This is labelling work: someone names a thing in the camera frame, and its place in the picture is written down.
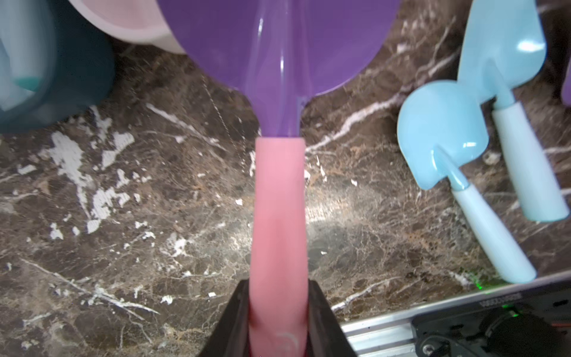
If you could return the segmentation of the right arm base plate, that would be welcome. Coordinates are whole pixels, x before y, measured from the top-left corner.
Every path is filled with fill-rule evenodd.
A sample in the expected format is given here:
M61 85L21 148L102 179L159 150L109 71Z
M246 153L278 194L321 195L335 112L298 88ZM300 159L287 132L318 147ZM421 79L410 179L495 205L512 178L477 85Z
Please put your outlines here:
M570 283L418 315L411 324L418 356L569 356Z

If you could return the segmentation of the white storage box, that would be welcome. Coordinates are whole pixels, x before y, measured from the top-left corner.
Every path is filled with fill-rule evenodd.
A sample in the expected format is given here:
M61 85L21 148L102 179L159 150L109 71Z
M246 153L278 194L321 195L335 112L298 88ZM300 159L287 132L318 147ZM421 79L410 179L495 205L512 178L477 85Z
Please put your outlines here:
M118 40L183 54L156 0L71 0L92 25Z

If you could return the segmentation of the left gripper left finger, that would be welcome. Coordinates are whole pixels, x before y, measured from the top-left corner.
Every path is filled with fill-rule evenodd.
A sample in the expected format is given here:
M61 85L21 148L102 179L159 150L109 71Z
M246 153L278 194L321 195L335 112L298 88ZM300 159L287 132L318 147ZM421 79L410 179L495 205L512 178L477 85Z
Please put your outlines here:
M199 357L250 356L248 280L239 281Z

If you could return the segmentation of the dark teal storage box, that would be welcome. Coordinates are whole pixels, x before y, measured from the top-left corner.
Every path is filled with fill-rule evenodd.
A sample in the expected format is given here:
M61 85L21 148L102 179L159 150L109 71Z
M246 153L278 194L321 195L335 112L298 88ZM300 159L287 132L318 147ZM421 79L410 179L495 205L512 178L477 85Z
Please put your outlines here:
M109 39L68 1L1 2L1 133L82 113L114 77Z

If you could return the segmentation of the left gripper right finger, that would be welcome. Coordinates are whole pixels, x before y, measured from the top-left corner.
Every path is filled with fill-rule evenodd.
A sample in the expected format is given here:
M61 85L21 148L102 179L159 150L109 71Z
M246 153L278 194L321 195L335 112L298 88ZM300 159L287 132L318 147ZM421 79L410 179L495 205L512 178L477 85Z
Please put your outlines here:
M316 281L309 281L308 339L306 355L357 357Z

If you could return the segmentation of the purple pointed shovel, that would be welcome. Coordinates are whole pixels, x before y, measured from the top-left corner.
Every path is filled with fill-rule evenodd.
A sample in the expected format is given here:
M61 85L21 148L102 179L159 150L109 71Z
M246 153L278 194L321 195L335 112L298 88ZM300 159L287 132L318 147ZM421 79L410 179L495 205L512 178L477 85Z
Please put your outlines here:
M252 356L303 356L308 339L305 105L377 55L398 1L160 1L186 54L246 96L260 126L249 278Z

